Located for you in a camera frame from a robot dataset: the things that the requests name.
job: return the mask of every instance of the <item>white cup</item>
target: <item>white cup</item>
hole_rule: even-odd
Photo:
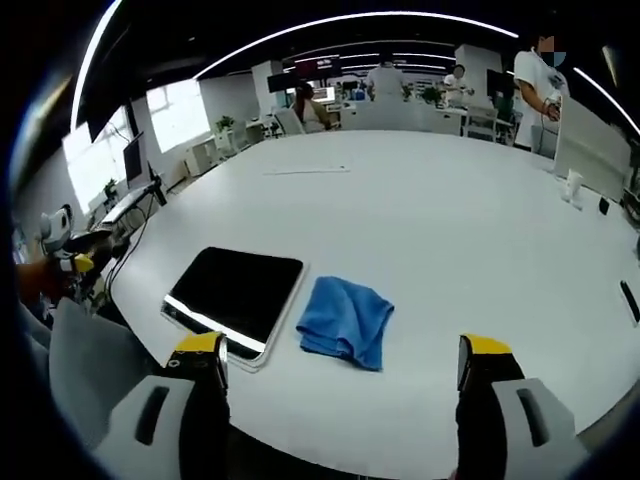
[[[580,190],[580,187],[582,186],[582,179],[582,175],[580,175],[578,172],[576,172],[575,170],[569,170],[569,175],[567,175],[566,189],[566,195],[569,198],[575,198],[578,190]]]

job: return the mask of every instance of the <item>blue cloth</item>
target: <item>blue cloth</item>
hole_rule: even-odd
[[[296,327],[302,334],[300,347],[381,370],[382,335],[393,308],[368,287],[318,277]]]

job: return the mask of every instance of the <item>ceiling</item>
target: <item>ceiling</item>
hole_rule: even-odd
[[[257,2],[249,6],[246,2],[123,0],[91,64],[79,121],[82,122],[87,113],[91,114],[92,109],[105,108],[105,101],[112,102],[110,108],[115,109],[118,102],[143,95],[150,88],[191,78],[212,62],[266,35],[314,20],[373,10],[456,15],[513,31],[521,37],[514,39],[474,25],[424,17],[381,16],[341,20],[264,42],[215,67],[204,78],[248,70],[252,65],[269,59],[301,58],[305,52],[317,52],[319,49],[322,49],[319,53],[309,55],[375,53],[384,45],[381,41],[390,40],[403,41],[387,44],[385,48],[394,52],[443,56],[454,56],[458,45],[470,43],[502,53],[505,69],[511,70],[513,57],[525,46],[532,26],[544,18],[545,22],[556,26],[559,34],[567,40],[568,55],[561,70],[568,77],[572,95],[606,120],[627,128],[626,122],[609,102],[571,72],[572,67],[577,66],[612,93],[628,113],[640,121],[640,96],[634,92],[636,77],[631,66],[632,42],[635,39],[630,38],[632,32],[625,33],[624,29],[616,28],[616,20],[624,12],[608,9],[604,12],[560,11],[554,14],[551,7],[543,4],[536,2],[536,14],[532,17],[522,13],[526,10],[524,5],[513,1],[493,1],[490,4],[471,4],[468,1],[396,0],[375,4],[329,1],[291,7],[278,2]],[[75,42],[67,47],[65,65],[72,74],[79,70],[84,45],[84,42]],[[602,54],[604,45],[614,47],[617,54],[617,86]],[[373,57],[364,60],[345,60],[343,66],[375,61]],[[419,57],[412,63],[452,64],[447,60]],[[35,150],[36,164],[58,148],[60,139],[69,131],[74,85],[75,78],[44,124]]]

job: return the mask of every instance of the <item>person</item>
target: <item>person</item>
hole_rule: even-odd
[[[331,128],[327,110],[313,101],[313,87],[306,82],[296,88],[296,98],[291,108],[300,119],[307,133],[322,132]]]
[[[404,101],[411,92],[405,82],[404,75],[393,66],[393,55],[381,53],[380,64],[367,74],[367,93],[374,101]]]
[[[531,42],[530,50],[521,51],[514,62],[514,80],[522,96],[522,120],[516,134],[515,147],[531,150],[533,126],[560,120],[562,96],[569,96],[567,80],[556,66],[564,59],[554,48],[555,37],[541,31]],[[549,126],[557,129],[557,123]]]
[[[444,77],[444,98],[448,107],[461,104],[464,93],[474,94],[474,90],[467,86],[464,78],[465,72],[464,65],[458,63],[453,67],[451,73]]]

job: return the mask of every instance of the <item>white t-shirt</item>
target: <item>white t-shirt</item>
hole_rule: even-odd
[[[378,65],[367,74],[367,85],[373,86],[375,100],[384,98],[404,98],[402,87],[404,75],[391,64]]]
[[[449,75],[444,77],[443,82],[445,85],[449,87],[467,88],[467,84],[464,81],[464,77],[456,78],[456,76],[453,73],[450,73]],[[446,91],[444,92],[444,99],[447,102],[447,105],[449,105],[451,101],[462,102],[462,92],[459,90]]]
[[[533,50],[519,52],[516,55],[513,70],[514,79],[531,84],[540,100],[549,98],[557,101],[562,96],[569,96],[569,86],[564,75],[544,63],[544,60]],[[542,121],[545,128],[557,130],[557,122],[552,122],[546,116],[541,119],[541,116],[540,112],[534,110],[524,99],[522,100],[522,121],[516,135],[516,144],[531,147],[531,127],[541,125]]]

